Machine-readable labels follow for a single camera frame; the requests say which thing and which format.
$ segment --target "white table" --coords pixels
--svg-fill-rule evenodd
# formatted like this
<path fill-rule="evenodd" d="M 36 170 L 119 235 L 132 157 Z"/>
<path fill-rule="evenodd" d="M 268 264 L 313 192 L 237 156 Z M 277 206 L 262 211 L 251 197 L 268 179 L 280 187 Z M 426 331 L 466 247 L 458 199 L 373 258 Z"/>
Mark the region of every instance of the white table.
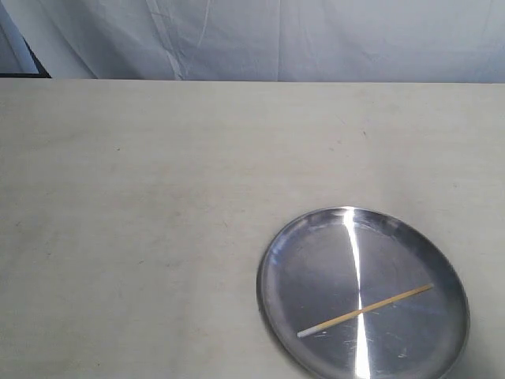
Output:
<path fill-rule="evenodd" d="M 306 211 L 427 235 L 503 378 L 505 85 L 0 80 L 0 377 L 301 378 L 256 269 Z"/>

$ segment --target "table surface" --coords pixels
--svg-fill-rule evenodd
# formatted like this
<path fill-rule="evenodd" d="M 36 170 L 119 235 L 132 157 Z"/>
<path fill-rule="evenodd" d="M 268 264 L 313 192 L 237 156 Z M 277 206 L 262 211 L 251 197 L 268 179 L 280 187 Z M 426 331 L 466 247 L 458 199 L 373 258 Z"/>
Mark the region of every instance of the table surface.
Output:
<path fill-rule="evenodd" d="M 386 212 L 465 285 L 451 378 L 505 377 L 505 85 L 0 81 L 0 377 L 303 378 L 256 270 L 315 208 Z"/>

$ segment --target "wooden stick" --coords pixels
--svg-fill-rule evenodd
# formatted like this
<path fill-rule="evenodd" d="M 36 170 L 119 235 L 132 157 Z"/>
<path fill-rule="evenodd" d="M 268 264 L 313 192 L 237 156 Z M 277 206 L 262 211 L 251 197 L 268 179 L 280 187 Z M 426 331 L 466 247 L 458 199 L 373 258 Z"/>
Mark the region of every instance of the wooden stick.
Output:
<path fill-rule="evenodd" d="M 392 298 L 387 298 L 385 300 L 382 300 L 381 302 L 376 302 L 370 306 L 366 306 L 365 308 L 362 308 L 360 310 L 354 310 L 352 312 L 346 313 L 342 316 L 338 316 L 336 318 L 332 318 L 331 320 L 321 322 L 318 325 L 314 325 L 311 328 L 308 328 L 306 330 L 302 330 L 301 332 L 297 333 L 298 338 L 310 336 L 311 334 L 320 332 L 323 329 L 330 328 L 331 326 L 340 324 L 341 322 L 350 320 L 351 318 L 355 318 L 356 316 L 370 312 L 371 310 L 376 310 L 377 308 L 380 308 L 382 306 L 386 306 L 388 304 L 391 304 L 392 302 L 397 302 L 399 300 L 403 300 L 404 298 L 408 298 L 410 296 L 414 296 L 417 294 L 420 294 L 421 292 L 425 292 L 427 290 L 431 290 L 433 288 L 433 284 L 426 284 L 423 287 L 415 288 L 413 290 L 403 292 L 400 295 L 393 296 Z"/>

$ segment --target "metal plate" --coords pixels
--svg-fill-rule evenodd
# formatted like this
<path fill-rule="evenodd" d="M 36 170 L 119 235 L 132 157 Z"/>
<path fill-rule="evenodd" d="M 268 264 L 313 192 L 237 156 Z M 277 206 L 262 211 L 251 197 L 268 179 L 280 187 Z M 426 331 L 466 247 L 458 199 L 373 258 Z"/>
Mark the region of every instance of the metal plate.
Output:
<path fill-rule="evenodd" d="M 405 291 L 433 288 L 322 332 L 301 330 Z M 333 379 L 439 379 L 465 346 L 469 309 L 445 256 L 393 217 L 310 212 L 275 237 L 258 272 L 265 320 L 306 369 Z"/>

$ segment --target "stainless steel plate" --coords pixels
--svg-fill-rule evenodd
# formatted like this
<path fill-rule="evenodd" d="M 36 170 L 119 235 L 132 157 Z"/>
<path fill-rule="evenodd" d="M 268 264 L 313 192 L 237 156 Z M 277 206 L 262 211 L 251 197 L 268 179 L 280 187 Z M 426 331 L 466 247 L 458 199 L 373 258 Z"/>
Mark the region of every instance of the stainless steel plate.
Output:
<path fill-rule="evenodd" d="M 297 336 L 430 283 L 419 295 Z M 445 256 L 412 227 L 369 210 L 329 208 L 289 223 L 268 247 L 257 285 L 273 333 L 324 378 L 439 379 L 469 331 L 466 295 Z"/>

